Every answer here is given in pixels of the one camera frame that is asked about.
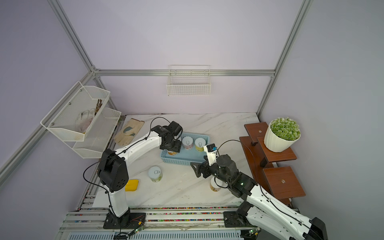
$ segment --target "white wire basket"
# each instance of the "white wire basket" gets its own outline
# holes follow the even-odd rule
[[[84,141],[109,100],[110,92],[107,90],[83,86],[80,82],[75,87],[79,89],[53,120],[46,122],[49,112],[40,122],[63,142]]]
[[[209,65],[169,65],[169,96],[201,96],[211,94]]]
[[[112,133],[119,121],[121,112],[104,108],[94,121],[93,127],[84,141],[76,142],[72,148],[82,158],[101,158]]]

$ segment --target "can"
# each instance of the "can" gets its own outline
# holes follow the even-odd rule
[[[204,146],[206,145],[206,141],[204,138],[199,137],[195,140],[195,148],[198,152],[204,151]]]
[[[158,166],[153,166],[148,170],[148,176],[152,182],[159,182],[163,178],[163,173]]]
[[[225,182],[221,181],[218,178],[216,178],[216,183],[215,183],[215,177],[211,178],[210,187],[211,187],[211,190],[214,192],[219,191],[221,189],[221,187],[226,187],[227,185],[228,184],[226,184]]]
[[[187,137],[184,137],[181,142],[183,143],[183,147],[185,148],[185,150],[191,150],[192,149],[193,138],[187,136]]]
[[[171,156],[178,154],[178,152],[169,151],[168,149],[167,149],[167,153]]]
[[[174,155],[178,154],[177,152],[172,152],[172,151],[169,151],[169,150],[167,150],[167,153],[168,153],[169,155],[171,155],[171,156],[174,156]]]

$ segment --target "brown wooden stand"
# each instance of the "brown wooden stand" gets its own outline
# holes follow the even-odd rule
[[[240,142],[245,145],[242,144],[253,179],[286,205],[290,204],[289,198],[305,196],[291,167],[272,165],[273,162],[297,159],[292,149],[289,147],[283,152],[272,152],[265,146],[264,136],[268,129],[266,122],[245,124],[244,127],[249,136],[240,137]]]

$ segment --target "white flower pot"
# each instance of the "white flower pot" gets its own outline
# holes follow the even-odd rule
[[[300,139],[299,137],[294,141],[287,141],[285,139],[279,138],[272,132],[270,126],[271,124],[268,125],[268,129],[265,133],[264,144],[272,152],[282,152],[285,149],[289,148],[294,142]]]

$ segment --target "green artificial plant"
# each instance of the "green artificial plant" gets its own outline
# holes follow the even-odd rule
[[[272,132],[287,141],[294,141],[300,137],[299,125],[290,118],[277,118],[270,124]]]

